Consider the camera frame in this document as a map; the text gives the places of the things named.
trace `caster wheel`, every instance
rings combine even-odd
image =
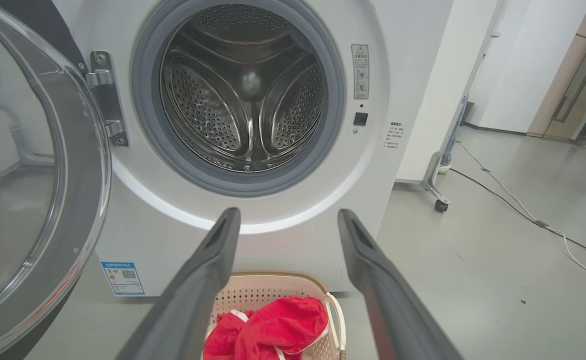
[[[449,208],[448,203],[443,203],[442,201],[435,201],[435,211],[439,212],[439,213],[443,213],[446,212],[446,210]]]

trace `metal hinge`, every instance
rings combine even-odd
[[[129,146],[111,55],[106,51],[93,51],[91,70],[85,73],[84,79],[104,116],[108,138],[114,146]]]

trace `stainless steel drum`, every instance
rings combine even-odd
[[[162,61],[172,129],[207,162],[268,171],[298,155],[326,118],[323,68],[302,33],[259,7],[191,16]]]

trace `qr code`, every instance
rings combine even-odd
[[[122,275],[124,275],[124,279],[137,279],[133,270],[122,270]]]

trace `plastic laundry basket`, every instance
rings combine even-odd
[[[215,297],[208,321],[208,333],[215,329],[219,314],[231,310],[247,312],[258,310],[272,301],[287,296],[315,297],[324,304],[329,314],[329,333],[302,353],[303,360],[346,360],[346,326],[344,314],[337,299],[312,278],[290,273],[237,273]],[[334,307],[337,326],[331,316]]]

